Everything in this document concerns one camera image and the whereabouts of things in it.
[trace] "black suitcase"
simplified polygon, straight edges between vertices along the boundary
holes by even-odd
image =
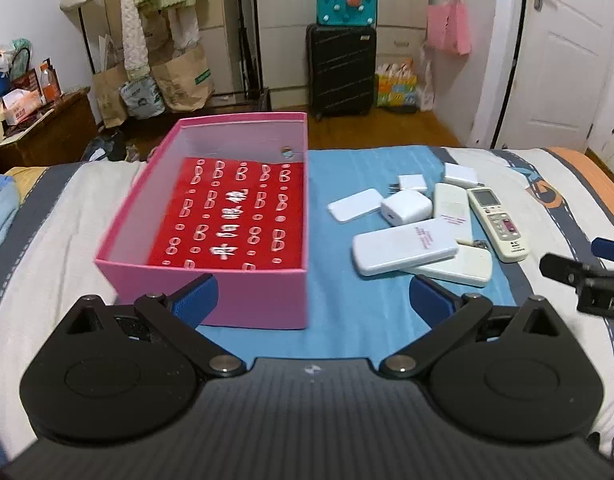
[[[376,31],[372,27],[307,27],[309,106],[325,115],[362,114],[372,108]]]

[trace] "blue blanket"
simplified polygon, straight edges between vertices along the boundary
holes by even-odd
[[[20,207],[20,196],[14,179],[0,175],[0,245],[9,231],[11,222]]]
[[[385,229],[378,213],[348,224],[336,222],[327,204],[371,187],[389,195],[399,174],[422,173],[430,190],[444,165],[430,148],[380,148],[309,152],[309,327],[300,331],[200,326],[197,330],[244,359],[256,357],[382,359],[429,331],[409,303],[411,274],[360,276],[351,257],[354,235]],[[486,239],[472,218],[475,239]],[[443,283],[457,294],[472,287]],[[495,304],[513,305],[508,279],[499,265],[483,290]]]

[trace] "orange bottle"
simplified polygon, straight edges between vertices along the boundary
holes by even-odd
[[[40,88],[48,103],[60,97],[60,87],[53,70],[49,68],[49,63],[44,62],[40,65]]]

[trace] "pink bag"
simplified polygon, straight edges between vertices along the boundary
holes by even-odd
[[[427,44],[464,56],[472,51],[467,6],[463,0],[445,0],[427,8]]]

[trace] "teal handbag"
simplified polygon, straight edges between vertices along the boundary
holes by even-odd
[[[376,22],[376,0],[316,0],[320,25],[367,27]]]

